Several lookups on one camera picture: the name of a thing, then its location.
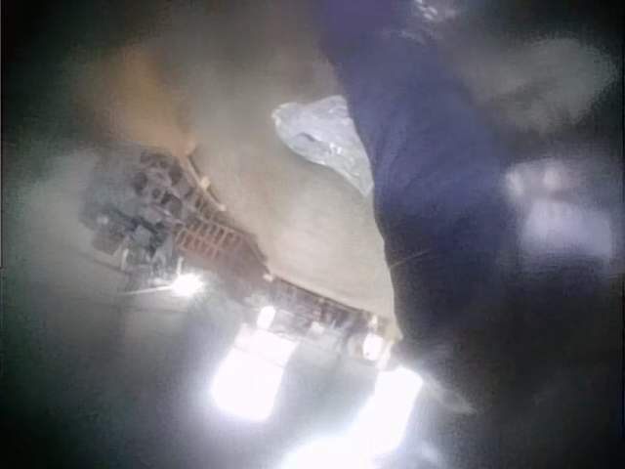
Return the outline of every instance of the person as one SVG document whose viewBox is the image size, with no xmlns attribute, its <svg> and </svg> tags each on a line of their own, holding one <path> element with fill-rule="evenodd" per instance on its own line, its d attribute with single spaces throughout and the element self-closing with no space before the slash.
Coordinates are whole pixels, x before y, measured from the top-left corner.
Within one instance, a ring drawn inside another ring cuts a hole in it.
<svg viewBox="0 0 625 469">
<path fill-rule="evenodd" d="M 402 1 L 312 5 L 371 163 L 403 334 L 396 352 L 502 422 L 566 359 L 558 340 L 595 308 L 613 256 L 597 243 L 614 234 L 572 195 L 517 212 L 505 193 L 510 149 L 434 39 L 437 18 L 407 28 L 408 12 Z"/>
</svg>

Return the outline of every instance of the navy blue shirt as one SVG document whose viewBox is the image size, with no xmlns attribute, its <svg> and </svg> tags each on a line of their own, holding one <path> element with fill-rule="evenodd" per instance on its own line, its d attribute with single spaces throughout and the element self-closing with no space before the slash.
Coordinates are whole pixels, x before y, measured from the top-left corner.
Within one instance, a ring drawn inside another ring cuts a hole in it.
<svg viewBox="0 0 625 469">
<path fill-rule="evenodd" d="M 371 161 L 399 325 L 434 337 L 495 279 L 507 158 L 444 52 L 401 33 L 396 2 L 314 4 Z"/>
</svg>

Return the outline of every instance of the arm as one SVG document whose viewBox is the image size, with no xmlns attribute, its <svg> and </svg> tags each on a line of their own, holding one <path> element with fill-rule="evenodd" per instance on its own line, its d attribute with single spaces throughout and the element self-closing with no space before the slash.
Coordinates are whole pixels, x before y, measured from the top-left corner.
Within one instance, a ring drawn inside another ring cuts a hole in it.
<svg viewBox="0 0 625 469">
<path fill-rule="evenodd" d="M 371 160 L 399 324 L 431 336 L 494 280 L 508 218 L 502 154 L 443 53 L 384 33 L 395 6 L 313 2 Z"/>
</svg>

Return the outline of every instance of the bright light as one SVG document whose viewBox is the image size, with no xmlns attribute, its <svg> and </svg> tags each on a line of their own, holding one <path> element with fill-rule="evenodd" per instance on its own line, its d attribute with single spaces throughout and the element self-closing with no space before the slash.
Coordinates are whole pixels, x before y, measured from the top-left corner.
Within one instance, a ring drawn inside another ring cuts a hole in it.
<svg viewBox="0 0 625 469">
<path fill-rule="evenodd" d="M 378 334 L 368 333 L 362 344 L 362 354 L 367 360 L 375 362 L 382 356 L 384 339 Z"/>
<path fill-rule="evenodd" d="M 246 420 L 270 416 L 284 368 L 251 354 L 231 349 L 211 387 L 215 404 Z"/>
<path fill-rule="evenodd" d="M 289 454 L 281 469 L 371 469 L 379 456 L 396 449 L 423 380 L 404 367 L 380 373 L 373 396 L 342 436 L 318 441 Z"/>
<path fill-rule="evenodd" d="M 180 296 L 190 297 L 202 289 L 204 283 L 193 274 L 182 274 L 174 280 L 171 289 Z"/>
<path fill-rule="evenodd" d="M 289 454 L 280 469 L 373 469 L 358 446 L 345 438 L 321 440 Z"/>
<path fill-rule="evenodd" d="M 422 385 L 421 377 L 403 366 L 380 373 L 348 439 L 371 459 L 397 448 Z"/>
<path fill-rule="evenodd" d="M 258 314 L 256 325 L 258 325 L 261 329 L 269 329 L 271 323 L 273 322 L 273 318 L 275 318 L 275 308 L 273 306 L 266 306 Z"/>
</svg>

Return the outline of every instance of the plastic bag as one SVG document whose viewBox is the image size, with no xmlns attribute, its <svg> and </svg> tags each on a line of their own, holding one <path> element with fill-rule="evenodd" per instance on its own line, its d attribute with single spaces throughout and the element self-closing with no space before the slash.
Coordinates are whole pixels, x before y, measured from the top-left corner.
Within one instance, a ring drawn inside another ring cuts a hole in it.
<svg viewBox="0 0 625 469">
<path fill-rule="evenodd" d="M 373 189 L 369 159 L 342 96 L 302 105 L 287 103 L 271 115 L 282 141 L 308 161 L 343 176 L 362 195 Z"/>
</svg>

